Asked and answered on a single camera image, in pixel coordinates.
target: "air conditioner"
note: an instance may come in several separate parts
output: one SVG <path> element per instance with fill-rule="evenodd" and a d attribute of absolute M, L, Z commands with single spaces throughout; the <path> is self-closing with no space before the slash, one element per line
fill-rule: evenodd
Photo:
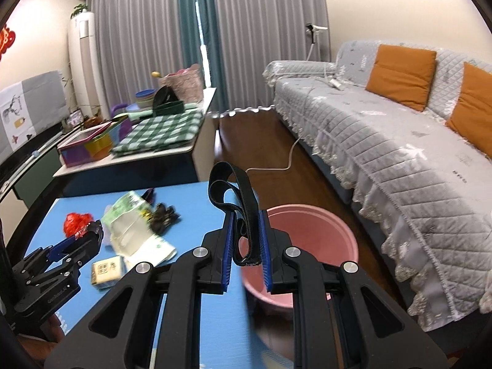
<path fill-rule="evenodd" d="M 94 31 L 94 13 L 82 12 L 70 20 L 68 53 L 77 105 L 84 115 L 92 117 L 101 108 L 109 119 L 109 109 L 99 70 Z"/>

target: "human hand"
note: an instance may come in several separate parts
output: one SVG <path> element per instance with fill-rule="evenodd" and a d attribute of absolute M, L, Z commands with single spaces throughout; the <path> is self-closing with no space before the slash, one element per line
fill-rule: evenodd
<path fill-rule="evenodd" d="M 56 315 L 52 315 L 48 318 L 48 324 L 55 338 L 55 343 L 40 339 L 31 339 L 23 335 L 17 336 L 17 339 L 24 350 L 27 351 L 31 358 L 39 363 L 44 363 L 51 351 L 57 346 L 57 343 L 62 341 L 63 337 L 65 337 L 65 333 L 63 333 L 61 328 L 62 324 L 60 323 L 60 319 L 58 319 Z"/>

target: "green plant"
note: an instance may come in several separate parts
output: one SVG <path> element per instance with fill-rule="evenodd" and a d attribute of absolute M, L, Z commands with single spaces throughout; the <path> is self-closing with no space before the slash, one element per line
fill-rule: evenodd
<path fill-rule="evenodd" d="M 80 14 L 83 10 L 89 10 L 89 6 L 87 4 L 79 4 L 73 7 L 74 12 L 72 12 L 72 15 L 70 15 L 70 19 L 73 17 L 76 17 L 78 14 Z"/>

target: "pink plastic basin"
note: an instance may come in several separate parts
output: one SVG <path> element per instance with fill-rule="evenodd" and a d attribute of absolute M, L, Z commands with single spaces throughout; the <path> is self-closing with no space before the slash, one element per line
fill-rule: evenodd
<path fill-rule="evenodd" d="M 272 228 L 287 232 L 292 245 L 314 255 L 318 261 L 336 266 L 345 261 L 358 261 L 359 249 L 354 234 L 331 212 L 312 205 L 289 204 L 270 208 L 267 213 Z M 246 239 L 240 240 L 240 250 L 248 250 Z M 292 294 L 267 292 L 261 265 L 242 267 L 241 274 L 245 288 L 267 308 L 286 313 L 292 311 Z"/>

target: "black elastic band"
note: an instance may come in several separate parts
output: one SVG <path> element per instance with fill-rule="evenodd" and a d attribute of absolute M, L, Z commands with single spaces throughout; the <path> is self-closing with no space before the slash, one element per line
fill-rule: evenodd
<path fill-rule="evenodd" d="M 237 187 L 227 181 L 232 174 L 236 176 Z M 224 202 L 224 195 L 227 190 L 234 192 L 239 205 Z M 261 263 L 258 202 L 246 172 L 228 162 L 216 163 L 210 172 L 208 197 L 213 205 L 224 212 L 239 212 L 241 215 L 241 218 L 236 220 L 233 229 L 234 253 L 232 257 L 235 264 L 247 266 Z M 244 258 L 239 252 L 239 239 L 241 237 L 248 239 L 249 251 Z"/>

